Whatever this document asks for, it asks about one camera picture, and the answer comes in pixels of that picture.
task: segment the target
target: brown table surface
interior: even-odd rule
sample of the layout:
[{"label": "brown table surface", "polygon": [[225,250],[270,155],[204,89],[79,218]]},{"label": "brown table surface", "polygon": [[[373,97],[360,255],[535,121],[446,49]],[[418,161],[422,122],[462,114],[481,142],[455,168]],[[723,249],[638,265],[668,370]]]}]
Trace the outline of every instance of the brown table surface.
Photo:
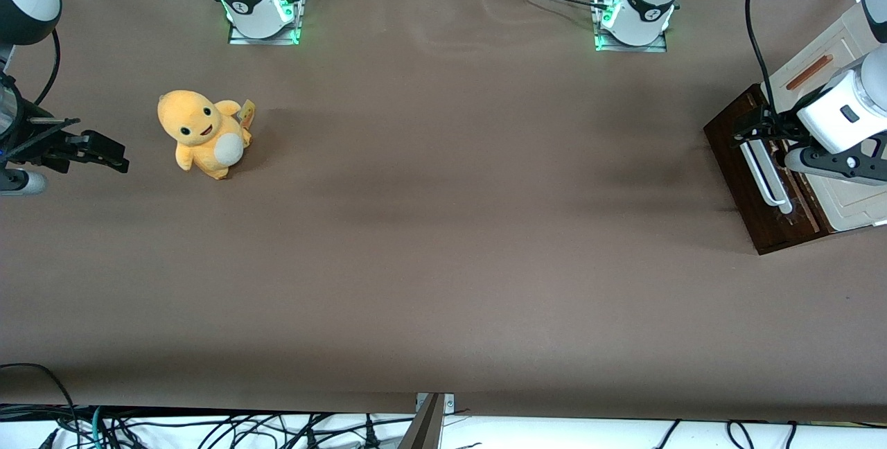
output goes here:
[{"label": "brown table surface", "polygon": [[[64,0],[44,107],[132,165],[2,200],[2,360],[83,404],[887,419],[887,230],[754,254],[701,132],[761,76],[742,0],[680,2],[641,55],[550,0],[310,0],[297,47],[225,44],[210,0]],[[771,69],[851,5],[754,1]],[[171,89],[256,102],[230,180],[175,165]]]}]

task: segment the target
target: plush toy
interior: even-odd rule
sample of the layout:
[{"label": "plush toy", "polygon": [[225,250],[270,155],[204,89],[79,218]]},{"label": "plush toy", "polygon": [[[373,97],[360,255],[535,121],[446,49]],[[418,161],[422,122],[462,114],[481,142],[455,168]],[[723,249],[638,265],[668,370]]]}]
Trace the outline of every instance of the plush toy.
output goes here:
[{"label": "plush toy", "polygon": [[254,114],[256,106],[248,99],[242,108],[234,101],[214,105],[191,90],[173,90],[157,104],[161,125],[178,142],[178,166],[188,171],[196,163],[213,179],[227,177],[228,167],[240,161],[252,142],[249,127]]}]

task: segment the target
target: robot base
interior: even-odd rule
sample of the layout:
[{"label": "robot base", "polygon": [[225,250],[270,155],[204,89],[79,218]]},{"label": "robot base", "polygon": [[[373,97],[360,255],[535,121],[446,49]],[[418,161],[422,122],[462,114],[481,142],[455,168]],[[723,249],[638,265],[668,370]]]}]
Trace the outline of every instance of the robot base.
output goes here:
[{"label": "robot base", "polygon": [[279,32],[267,38],[250,38],[240,32],[231,20],[231,11],[225,8],[231,31],[228,33],[228,44],[232,45],[299,45],[301,39],[301,20],[305,15],[305,0],[276,0],[282,17],[292,17]]},{"label": "robot base", "polygon": [[604,17],[612,14],[615,9],[615,1],[617,0],[590,0],[591,3],[600,3],[608,7],[607,10],[601,10],[592,7],[592,23],[595,25],[595,50],[596,51],[623,51],[623,52],[665,52],[665,33],[659,33],[659,36],[652,41],[651,44],[634,46],[623,44],[615,39],[611,32],[608,32],[601,23]]}]

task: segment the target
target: wooden handle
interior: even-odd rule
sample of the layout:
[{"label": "wooden handle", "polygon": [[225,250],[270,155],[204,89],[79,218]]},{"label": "wooden handle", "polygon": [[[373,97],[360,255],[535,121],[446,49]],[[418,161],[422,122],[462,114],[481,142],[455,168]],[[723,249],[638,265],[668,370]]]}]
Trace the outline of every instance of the wooden handle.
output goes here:
[{"label": "wooden handle", "polygon": [[817,74],[818,71],[826,67],[826,64],[829,64],[834,59],[834,56],[831,54],[826,54],[822,58],[819,58],[815,63],[811,64],[811,66],[792,79],[789,82],[789,85],[786,86],[788,90],[794,90],[801,86],[802,83],[807,82],[811,79],[814,74]]}]

